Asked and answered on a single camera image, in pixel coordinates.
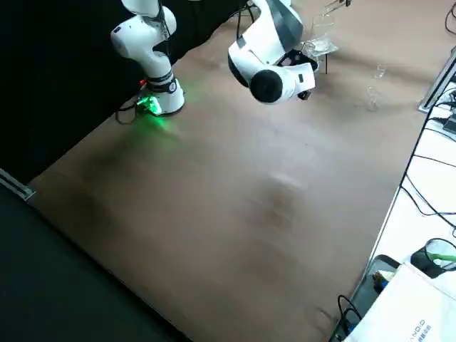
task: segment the transparent plastic cup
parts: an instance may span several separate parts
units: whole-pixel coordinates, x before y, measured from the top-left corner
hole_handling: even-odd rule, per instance
[[[412,254],[411,264],[431,279],[456,270],[456,246],[445,239],[431,239]]]

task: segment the white table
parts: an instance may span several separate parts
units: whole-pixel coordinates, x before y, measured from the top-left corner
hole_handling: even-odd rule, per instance
[[[430,117],[449,116],[450,111],[447,109],[434,108]],[[445,132],[441,124],[429,121],[426,127],[439,130],[456,139],[456,135]],[[456,142],[438,133],[424,130],[415,154],[456,165]],[[412,157],[406,172],[413,184],[437,211],[456,212],[456,168],[432,160]],[[415,198],[422,211],[432,213],[407,178],[403,180],[402,186]],[[456,215],[446,216],[446,218],[456,224]],[[437,215],[431,217],[422,215],[405,191],[399,188],[375,243],[371,259],[384,254],[400,263],[410,261],[410,255],[423,247],[429,239],[439,237],[456,244],[452,231],[452,227]],[[456,271],[446,272],[433,281],[441,289],[456,295]]]

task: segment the clear container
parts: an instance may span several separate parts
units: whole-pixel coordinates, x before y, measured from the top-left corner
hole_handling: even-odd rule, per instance
[[[456,270],[456,246],[444,239],[431,239],[412,254],[410,263],[431,279]]]
[[[386,73],[386,65],[383,63],[377,63],[377,69],[375,73],[372,75],[372,78],[369,80],[368,83],[368,99],[366,102],[366,108],[370,112],[377,112],[380,109],[380,102],[381,102],[381,94],[378,90],[380,79]]]

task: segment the green led light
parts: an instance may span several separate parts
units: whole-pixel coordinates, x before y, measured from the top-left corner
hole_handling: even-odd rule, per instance
[[[142,105],[143,103],[146,103],[147,101],[149,100],[149,98],[142,98],[141,100],[139,100],[136,105]]]
[[[141,98],[141,100],[139,100],[136,104],[144,105],[154,115],[163,113],[163,110],[158,103],[158,99],[155,96],[145,96],[144,98]]]
[[[149,110],[156,115],[162,113],[162,108],[160,107],[160,104],[158,103],[158,100],[155,96],[150,96]]]

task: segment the glass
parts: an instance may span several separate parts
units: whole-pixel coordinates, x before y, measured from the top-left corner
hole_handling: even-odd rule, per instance
[[[445,239],[431,239],[412,254],[411,264],[431,279],[456,270],[456,246]]]
[[[319,14],[312,19],[312,37],[310,43],[315,52],[325,52],[329,49],[328,34],[334,25],[334,17],[329,14]]]
[[[376,112],[380,109],[379,102],[381,100],[380,91],[378,91],[378,80],[386,73],[386,65],[377,63],[377,69],[368,84],[368,100],[366,103],[367,110]]]

